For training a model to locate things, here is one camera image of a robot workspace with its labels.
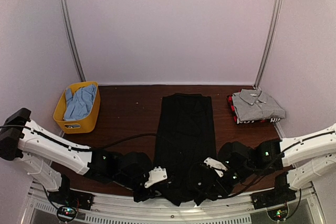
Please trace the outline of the black long sleeve shirt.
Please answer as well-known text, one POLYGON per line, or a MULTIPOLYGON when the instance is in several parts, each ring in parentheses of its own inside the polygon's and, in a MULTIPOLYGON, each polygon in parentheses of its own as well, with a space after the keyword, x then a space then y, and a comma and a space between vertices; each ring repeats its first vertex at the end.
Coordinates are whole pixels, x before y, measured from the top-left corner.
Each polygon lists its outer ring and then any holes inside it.
POLYGON ((211 97, 178 93, 163 97, 154 166, 166 169, 167 181, 155 189, 176 206, 216 198, 217 174, 204 165, 208 157, 216 158, 211 97))

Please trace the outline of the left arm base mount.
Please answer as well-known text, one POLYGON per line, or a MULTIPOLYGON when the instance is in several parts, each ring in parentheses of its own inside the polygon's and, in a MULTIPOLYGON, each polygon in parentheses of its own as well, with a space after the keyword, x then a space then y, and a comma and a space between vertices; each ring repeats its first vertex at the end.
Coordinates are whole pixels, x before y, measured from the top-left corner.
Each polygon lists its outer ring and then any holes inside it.
POLYGON ((90 210, 93 203, 93 194, 70 188, 70 179, 61 174, 60 185, 54 191, 47 190, 42 184, 49 203, 56 210, 56 217, 61 223, 70 223, 75 220, 79 210, 90 210))

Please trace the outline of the yellow plastic basket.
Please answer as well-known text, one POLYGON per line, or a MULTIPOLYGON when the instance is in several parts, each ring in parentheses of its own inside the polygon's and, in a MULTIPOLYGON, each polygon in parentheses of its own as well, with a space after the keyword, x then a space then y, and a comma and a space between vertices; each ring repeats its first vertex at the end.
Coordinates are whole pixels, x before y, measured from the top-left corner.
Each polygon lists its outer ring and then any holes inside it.
POLYGON ((60 126, 60 128, 66 134, 81 134, 81 133, 92 132, 96 126, 99 109, 100 109, 100 102, 101 102, 98 83, 95 81, 79 82, 79 83, 71 84, 66 89, 62 93, 57 103, 57 106, 55 108, 55 111, 53 114, 54 121, 58 124, 58 126, 60 126), (79 88, 86 87, 90 84, 94 84, 97 87, 96 98, 95 98, 94 105, 92 107, 90 114, 82 120, 65 121, 64 113, 66 111, 66 98, 65 98, 66 89, 70 88, 72 93, 75 93, 79 88))

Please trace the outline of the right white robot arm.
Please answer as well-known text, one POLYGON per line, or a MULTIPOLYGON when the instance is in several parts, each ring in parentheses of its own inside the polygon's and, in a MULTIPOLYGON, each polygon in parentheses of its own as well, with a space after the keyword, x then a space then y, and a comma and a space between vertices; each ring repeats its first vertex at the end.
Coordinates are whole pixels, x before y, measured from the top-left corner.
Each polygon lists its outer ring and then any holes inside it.
POLYGON ((264 141, 255 148, 229 142, 220 148, 216 158, 207 158, 204 164, 218 176, 215 199, 229 199, 246 192, 264 177, 307 159, 309 164, 276 177, 276 187, 269 192, 272 203, 281 203, 335 167, 335 125, 307 135, 264 141))

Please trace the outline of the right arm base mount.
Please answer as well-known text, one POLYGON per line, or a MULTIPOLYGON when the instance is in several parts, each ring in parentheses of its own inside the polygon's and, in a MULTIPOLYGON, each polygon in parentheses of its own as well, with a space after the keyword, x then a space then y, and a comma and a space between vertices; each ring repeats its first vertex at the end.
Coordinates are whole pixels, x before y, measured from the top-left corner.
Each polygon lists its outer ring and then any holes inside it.
POLYGON ((273 189, 251 194, 254 209, 268 208, 267 215, 272 221, 287 220, 290 217, 288 202, 297 198, 296 191, 289 188, 288 174, 278 175, 273 189))

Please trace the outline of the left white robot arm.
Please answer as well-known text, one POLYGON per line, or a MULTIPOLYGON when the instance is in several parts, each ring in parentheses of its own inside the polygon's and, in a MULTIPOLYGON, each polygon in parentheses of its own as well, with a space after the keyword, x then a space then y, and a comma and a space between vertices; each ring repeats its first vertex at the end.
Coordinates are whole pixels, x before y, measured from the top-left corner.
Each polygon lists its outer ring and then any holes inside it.
POLYGON ((93 195, 70 188, 70 179, 47 165, 48 159, 102 184, 116 183, 133 192, 136 202, 155 196, 153 186, 167 180, 165 168, 153 167, 145 153, 122 155, 109 145, 92 148, 68 141, 43 129, 21 108, 1 126, 1 158, 22 165, 45 188, 51 202, 84 206, 93 195))

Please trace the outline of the grey shirt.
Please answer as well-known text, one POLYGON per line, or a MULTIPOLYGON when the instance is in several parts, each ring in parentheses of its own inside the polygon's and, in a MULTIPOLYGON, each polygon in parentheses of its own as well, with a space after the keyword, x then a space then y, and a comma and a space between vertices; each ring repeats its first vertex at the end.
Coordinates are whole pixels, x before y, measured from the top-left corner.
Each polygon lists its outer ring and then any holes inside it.
POLYGON ((284 119, 286 111, 267 93, 260 90, 241 89, 232 94, 232 102, 240 121, 272 118, 284 119))

